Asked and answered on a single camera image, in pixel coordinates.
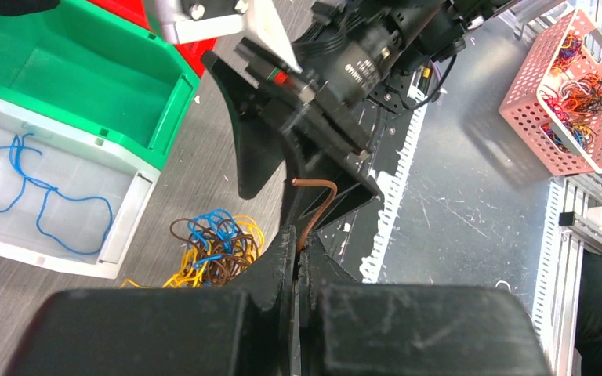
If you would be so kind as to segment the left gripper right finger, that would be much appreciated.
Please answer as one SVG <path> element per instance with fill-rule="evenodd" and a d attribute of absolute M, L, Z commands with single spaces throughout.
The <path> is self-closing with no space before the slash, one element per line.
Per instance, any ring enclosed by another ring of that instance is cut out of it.
<path fill-rule="evenodd" d="M 327 253 L 321 241 L 313 240 L 301 251 L 296 282 L 301 375 L 322 374 L 325 347 L 320 305 L 322 289 L 332 284 L 356 282 Z"/>

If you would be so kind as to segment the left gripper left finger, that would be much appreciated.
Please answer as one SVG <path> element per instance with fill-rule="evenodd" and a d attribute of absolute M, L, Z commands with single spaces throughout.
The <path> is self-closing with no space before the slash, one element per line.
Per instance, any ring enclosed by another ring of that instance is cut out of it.
<path fill-rule="evenodd" d="M 253 264 L 226 287 L 239 294 L 232 375 L 290 375 L 296 228 L 282 226 Z"/>

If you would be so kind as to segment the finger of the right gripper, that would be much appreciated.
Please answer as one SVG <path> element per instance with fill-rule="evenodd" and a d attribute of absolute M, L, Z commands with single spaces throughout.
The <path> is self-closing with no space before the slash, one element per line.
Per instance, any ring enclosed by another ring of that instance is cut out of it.
<path fill-rule="evenodd" d="M 217 84 L 230 116 L 238 176 L 238 195 L 256 197 L 282 164 L 284 157 L 262 111 L 270 97 L 246 81 L 215 52 L 201 62 Z"/>
<path fill-rule="evenodd" d="M 373 178 L 333 146 L 286 132 L 281 136 L 286 180 L 280 225 L 297 233 L 320 230 L 377 199 L 381 190 Z"/>

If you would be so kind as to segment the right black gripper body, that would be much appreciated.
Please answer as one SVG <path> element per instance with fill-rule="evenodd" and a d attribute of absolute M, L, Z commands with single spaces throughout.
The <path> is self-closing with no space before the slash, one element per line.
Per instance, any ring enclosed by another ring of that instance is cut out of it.
<path fill-rule="evenodd" d="M 245 70 L 257 81 L 257 92 L 281 102 L 282 119 L 274 121 L 275 128 L 307 139 L 338 160 L 349 155 L 360 161 L 371 157 L 370 135 L 314 70 L 295 73 L 247 38 L 240 40 L 236 52 L 248 62 Z"/>

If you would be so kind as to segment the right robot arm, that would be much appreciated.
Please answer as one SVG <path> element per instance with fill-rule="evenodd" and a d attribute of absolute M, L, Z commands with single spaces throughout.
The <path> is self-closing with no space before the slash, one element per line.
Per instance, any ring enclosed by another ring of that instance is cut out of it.
<path fill-rule="evenodd" d="M 280 223 L 302 235 L 375 200 L 375 181 L 347 160 L 372 153 L 372 133 L 355 108 L 370 99 L 391 113 L 411 113 L 416 105 L 407 102 L 402 78 L 428 60 L 453 60 L 476 20 L 509 7 L 508 1 L 316 2 L 312 24 L 291 44 L 300 72 L 251 37 L 237 47 L 245 74 L 205 53 L 202 63 L 230 114 L 239 196 L 254 198 L 284 165 Z"/>

